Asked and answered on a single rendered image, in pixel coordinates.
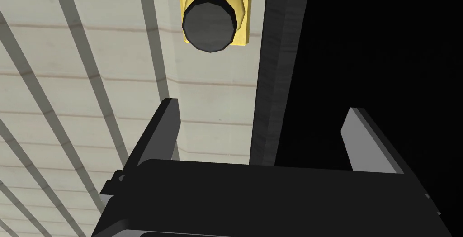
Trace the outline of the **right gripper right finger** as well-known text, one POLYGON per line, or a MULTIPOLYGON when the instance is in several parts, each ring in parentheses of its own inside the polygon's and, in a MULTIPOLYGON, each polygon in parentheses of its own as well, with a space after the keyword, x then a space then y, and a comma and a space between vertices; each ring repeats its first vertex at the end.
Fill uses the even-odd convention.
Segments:
POLYGON ((340 133, 354 171, 404 173, 360 109, 349 109, 340 133))

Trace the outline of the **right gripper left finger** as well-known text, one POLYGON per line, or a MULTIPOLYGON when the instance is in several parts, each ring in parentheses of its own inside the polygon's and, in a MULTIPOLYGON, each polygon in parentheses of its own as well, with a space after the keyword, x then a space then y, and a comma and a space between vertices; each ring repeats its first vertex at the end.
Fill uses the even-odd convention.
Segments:
POLYGON ((123 168, 134 169, 151 159, 170 160, 180 125, 178 100, 163 99, 123 168))

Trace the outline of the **black and yellow door knob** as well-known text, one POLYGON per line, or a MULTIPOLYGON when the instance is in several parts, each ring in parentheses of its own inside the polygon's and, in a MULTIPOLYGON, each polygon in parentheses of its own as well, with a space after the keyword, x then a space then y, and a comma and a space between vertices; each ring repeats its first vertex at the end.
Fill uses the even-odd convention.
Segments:
POLYGON ((213 53, 249 42, 252 0, 180 0, 184 40, 213 53))

